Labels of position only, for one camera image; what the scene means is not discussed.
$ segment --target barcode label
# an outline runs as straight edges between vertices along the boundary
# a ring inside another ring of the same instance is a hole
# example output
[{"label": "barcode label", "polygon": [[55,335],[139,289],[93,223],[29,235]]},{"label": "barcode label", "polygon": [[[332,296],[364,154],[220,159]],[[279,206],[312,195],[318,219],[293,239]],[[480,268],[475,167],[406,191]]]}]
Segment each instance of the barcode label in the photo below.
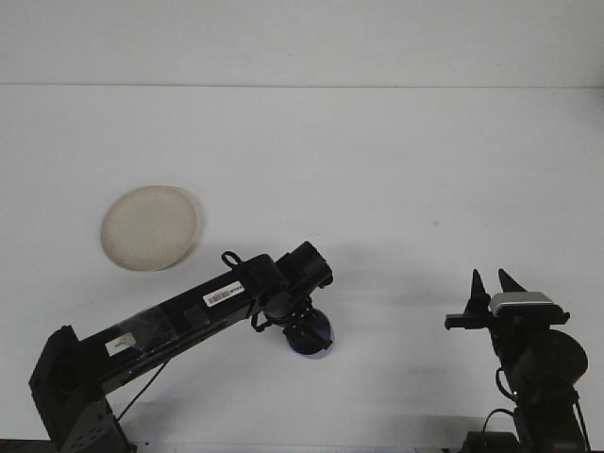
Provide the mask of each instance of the barcode label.
[{"label": "barcode label", "polygon": [[243,287],[242,283],[240,281],[233,281],[220,290],[216,290],[204,295],[204,302],[206,302],[208,307],[213,307],[214,305],[224,302],[233,295],[242,293],[243,291],[245,291],[245,288]]}]

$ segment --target white wall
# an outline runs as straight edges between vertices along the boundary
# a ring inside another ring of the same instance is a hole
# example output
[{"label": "white wall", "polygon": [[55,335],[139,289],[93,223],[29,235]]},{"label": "white wall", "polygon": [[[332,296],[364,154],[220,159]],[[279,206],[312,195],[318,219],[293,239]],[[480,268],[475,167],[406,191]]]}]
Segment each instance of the white wall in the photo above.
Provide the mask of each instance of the white wall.
[{"label": "white wall", "polygon": [[0,82],[604,85],[599,0],[4,1]]}]

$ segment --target beige plate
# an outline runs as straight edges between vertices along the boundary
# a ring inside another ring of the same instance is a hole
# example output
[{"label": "beige plate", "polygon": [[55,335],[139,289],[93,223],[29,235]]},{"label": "beige plate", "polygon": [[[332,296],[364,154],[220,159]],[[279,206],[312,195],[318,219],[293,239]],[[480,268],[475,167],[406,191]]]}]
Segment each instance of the beige plate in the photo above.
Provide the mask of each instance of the beige plate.
[{"label": "beige plate", "polygon": [[120,198],[101,227],[107,256],[133,271],[158,271],[181,258],[193,243],[197,211],[172,186],[140,187]]}]

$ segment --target white table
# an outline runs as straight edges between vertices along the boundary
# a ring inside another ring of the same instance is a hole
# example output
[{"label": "white table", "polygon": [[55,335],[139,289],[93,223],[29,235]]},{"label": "white table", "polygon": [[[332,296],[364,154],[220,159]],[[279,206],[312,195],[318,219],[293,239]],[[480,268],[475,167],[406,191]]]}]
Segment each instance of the white table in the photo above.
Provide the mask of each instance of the white table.
[{"label": "white table", "polygon": [[[507,406],[486,331],[445,331],[472,269],[504,267],[572,313],[578,384],[604,445],[604,90],[0,87],[0,437],[45,438],[27,380],[50,333],[85,338],[224,272],[311,241],[335,330],[310,361],[247,323],[172,361],[123,426],[133,441],[460,445]],[[138,274],[103,254],[109,206],[193,193],[192,254]],[[146,377],[112,394],[115,411]],[[494,428],[511,429],[506,420]]]}]

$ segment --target round plate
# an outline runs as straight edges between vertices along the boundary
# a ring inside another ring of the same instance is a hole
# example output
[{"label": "round plate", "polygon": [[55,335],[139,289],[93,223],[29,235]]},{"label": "round plate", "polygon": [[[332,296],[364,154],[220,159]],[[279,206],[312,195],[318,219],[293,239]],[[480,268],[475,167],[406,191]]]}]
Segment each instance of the round plate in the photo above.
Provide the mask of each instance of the round plate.
[{"label": "round plate", "polygon": [[107,212],[101,243],[117,265],[158,271],[180,259],[195,239],[197,210],[177,187],[146,186],[127,193]]}]

